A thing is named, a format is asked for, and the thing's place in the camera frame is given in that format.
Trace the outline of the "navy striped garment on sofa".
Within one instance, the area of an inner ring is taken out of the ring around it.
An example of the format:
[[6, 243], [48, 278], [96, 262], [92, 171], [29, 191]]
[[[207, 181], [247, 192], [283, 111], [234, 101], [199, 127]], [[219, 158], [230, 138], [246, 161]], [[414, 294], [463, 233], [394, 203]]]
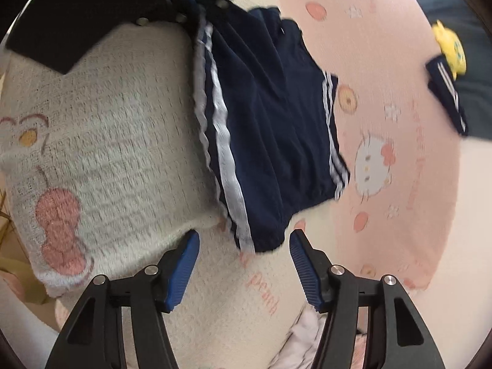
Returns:
[[428, 89], [441, 103], [450, 122], [460, 136], [469, 135], [469, 127], [464, 109], [460, 105], [459, 94], [444, 55], [438, 55], [425, 64], [429, 74]]

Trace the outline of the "pink cream Hello Kitty blanket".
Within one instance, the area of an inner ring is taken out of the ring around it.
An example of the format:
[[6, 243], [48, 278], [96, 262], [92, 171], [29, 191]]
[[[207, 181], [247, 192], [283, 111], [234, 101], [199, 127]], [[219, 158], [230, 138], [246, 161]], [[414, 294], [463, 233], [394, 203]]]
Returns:
[[[264, 232], [255, 229], [248, 213], [261, 206], [266, 189], [256, 178], [259, 168], [240, 177], [237, 167], [253, 144], [251, 131], [230, 129], [238, 109], [252, 104], [236, 82], [228, 80], [239, 63], [243, 45], [216, 43], [217, 27], [255, 20], [254, 28], [239, 28], [235, 36], [253, 37], [268, 47], [284, 40], [284, 28], [274, 8], [245, 11], [230, 0], [13, 0], [2, 20], [11, 23], [7, 48], [60, 73], [66, 73], [89, 49], [121, 21], [147, 9], [162, 8], [174, 18], [184, 8], [196, 28], [193, 81], [207, 167], [214, 176], [217, 198], [237, 230], [243, 251], [253, 248]], [[78, 300], [45, 362], [47, 368], [123, 368], [121, 310], [131, 308], [134, 346], [143, 368], [177, 365], [162, 318], [184, 295], [199, 251], [196, 231], [183, 235], [160, 262], [134, 276], [109, 280], [95, 276]], [[366, 368], [441, 368], [444, 362], [415, 305], [394, 276], [380, 280], [351, 274], [311, 247], [301, 230], [292, 232], [291, 256], [308, 302], [328, 313], [313, 365], [347, 368], [354, 350], [358, 310], [369, 310]]]

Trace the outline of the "navy shorts white stripes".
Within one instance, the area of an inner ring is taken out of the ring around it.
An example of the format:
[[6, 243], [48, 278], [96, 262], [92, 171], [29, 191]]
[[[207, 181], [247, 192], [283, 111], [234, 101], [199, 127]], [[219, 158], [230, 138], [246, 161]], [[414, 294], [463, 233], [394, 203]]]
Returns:
[[292, 216], [349, 184], [334, 119], [339, 80], [278, 8], [185, 8], [199, 139], [219, 206], [241, 251], [271, 252]]

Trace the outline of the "white and dark clothes pile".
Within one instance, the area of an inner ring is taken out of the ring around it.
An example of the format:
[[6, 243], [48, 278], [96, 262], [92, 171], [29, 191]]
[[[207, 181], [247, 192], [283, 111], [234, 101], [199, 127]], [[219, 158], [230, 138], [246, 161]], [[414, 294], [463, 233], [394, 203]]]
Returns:
[[[362, 368], [365, 354], [369, 309], [359, 309], [357, 335], [351, 368]], [[288, 331], [287, 339], [268, 368], [311, 368], [323, 333], [327, 314], [319, 314], [305, 304], [298, 318]]]

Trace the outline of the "yellow plush toy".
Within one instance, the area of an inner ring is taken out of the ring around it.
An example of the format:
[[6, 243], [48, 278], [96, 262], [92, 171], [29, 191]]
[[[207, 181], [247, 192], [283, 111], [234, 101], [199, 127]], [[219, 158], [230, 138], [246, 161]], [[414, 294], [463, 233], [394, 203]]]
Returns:
[[457, 34], [439, 20], [432, 25], [436, 42], [450, 67], [453, 79], [465, 75], [467, 69], [465, 50]]

